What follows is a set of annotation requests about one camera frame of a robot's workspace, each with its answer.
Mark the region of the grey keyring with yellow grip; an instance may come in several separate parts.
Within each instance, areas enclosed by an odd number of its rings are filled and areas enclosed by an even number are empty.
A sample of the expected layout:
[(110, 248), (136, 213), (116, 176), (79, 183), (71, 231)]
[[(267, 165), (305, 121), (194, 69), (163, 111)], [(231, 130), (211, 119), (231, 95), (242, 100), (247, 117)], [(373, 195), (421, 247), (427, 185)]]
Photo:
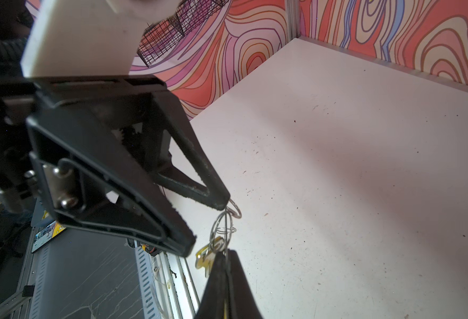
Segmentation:
[(239, 206), (230, 199), (225, 209), (217, 216), (209, 233), (209, 248), (214, 254), (225, 253), (233, 234), (237, 231), (235, 219), (243, 217)]

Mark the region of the key with yellow tag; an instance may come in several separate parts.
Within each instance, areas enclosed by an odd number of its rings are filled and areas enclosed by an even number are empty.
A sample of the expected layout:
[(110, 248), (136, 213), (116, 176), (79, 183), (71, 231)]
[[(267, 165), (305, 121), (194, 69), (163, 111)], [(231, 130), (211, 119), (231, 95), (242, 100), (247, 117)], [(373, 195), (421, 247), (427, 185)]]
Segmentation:
[(222, 237), (216, 237), (211, 243), (204, 246), (195, 254), (195, 268), (203, 269), (205, 277), (211, 274), (213, 263), (217, 254), (225, 249), (225, 240)]

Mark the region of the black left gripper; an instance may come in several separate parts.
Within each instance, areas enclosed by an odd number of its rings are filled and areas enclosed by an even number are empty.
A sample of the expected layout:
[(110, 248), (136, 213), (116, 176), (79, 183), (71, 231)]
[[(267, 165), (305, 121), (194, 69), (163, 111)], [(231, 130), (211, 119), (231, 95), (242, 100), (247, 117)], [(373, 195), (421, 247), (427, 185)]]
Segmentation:
[(66, 227), (186, 257), (195, 236), (156, 178), (174, 95), (156, 77), (0, 79), (0, 190), (19, 210), (35, 171)]

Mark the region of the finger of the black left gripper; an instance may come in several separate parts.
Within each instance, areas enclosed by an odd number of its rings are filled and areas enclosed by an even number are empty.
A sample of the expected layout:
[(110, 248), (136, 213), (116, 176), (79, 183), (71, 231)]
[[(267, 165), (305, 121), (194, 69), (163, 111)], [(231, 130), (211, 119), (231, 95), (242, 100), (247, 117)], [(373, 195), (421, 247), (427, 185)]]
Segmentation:
[[(227, 207), (231, 195), (201, 147), (178, 97), (169, 91), (151, 94), (142, 136), (143, 167), (156, 184), (218, 211)], [(175, 142), (198, 180), (174, 165), (171, 142)]]

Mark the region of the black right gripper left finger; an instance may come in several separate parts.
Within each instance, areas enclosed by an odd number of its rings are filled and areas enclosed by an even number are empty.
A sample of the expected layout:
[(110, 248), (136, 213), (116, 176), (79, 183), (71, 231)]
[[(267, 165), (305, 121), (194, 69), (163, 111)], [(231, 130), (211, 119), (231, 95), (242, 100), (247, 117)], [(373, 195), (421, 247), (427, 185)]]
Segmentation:
[(226, 258), (216, 255), (195, 319), (222, 319), (227, 300)]

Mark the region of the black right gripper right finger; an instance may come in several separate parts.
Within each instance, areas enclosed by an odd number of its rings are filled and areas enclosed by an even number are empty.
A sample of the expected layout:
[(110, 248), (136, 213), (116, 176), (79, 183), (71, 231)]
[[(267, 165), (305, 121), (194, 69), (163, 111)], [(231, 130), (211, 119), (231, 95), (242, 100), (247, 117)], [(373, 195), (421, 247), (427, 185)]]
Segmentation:
[(227, 251), (227, 286), (228, 318), (263, 318), (251, 292), (239, 255), (234, 250)]

